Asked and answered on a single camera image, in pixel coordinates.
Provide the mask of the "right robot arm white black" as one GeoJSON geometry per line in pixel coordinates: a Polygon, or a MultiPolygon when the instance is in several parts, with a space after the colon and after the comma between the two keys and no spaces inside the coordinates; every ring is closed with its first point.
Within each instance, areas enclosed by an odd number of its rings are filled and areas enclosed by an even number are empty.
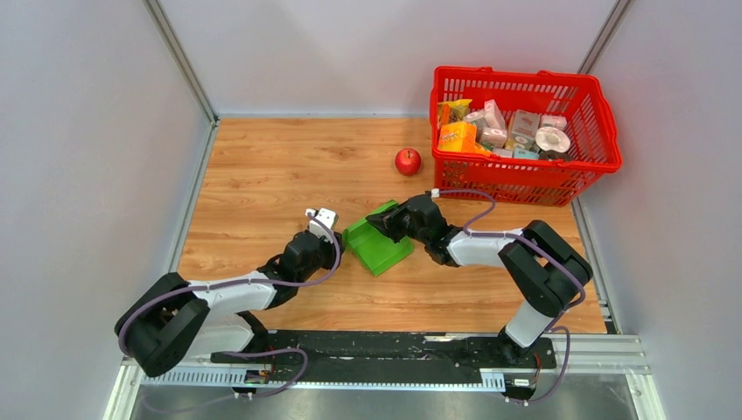
{"type": "Polygon", "coordinates": [[[537,340],[585,300],[592,267],[543,220],[508,231],[478,231],[470,223],[455,226],[442,215],[436,195],[431,190],[413,196],[366,220],[393,242],[420,242],[439,265],[506,270],[524,301],[500,330],[497,354],[519,367],[533,356],[537,340]]]}

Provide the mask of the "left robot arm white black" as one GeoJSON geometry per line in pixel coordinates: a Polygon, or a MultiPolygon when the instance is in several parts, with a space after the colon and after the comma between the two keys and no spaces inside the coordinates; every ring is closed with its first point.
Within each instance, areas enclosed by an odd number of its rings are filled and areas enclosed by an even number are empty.
{"type": "Polygon", "coordinates": [[[118,319],[118,345],[149,377],[184,359],[220,353],[258,362],[267,352],[267,331],[253,313],[286,304],[313,285],[318,270],[331,276],[344,249],[339,232],[305,230],[243,276],[201,282],[166,273],[118,319]]]}

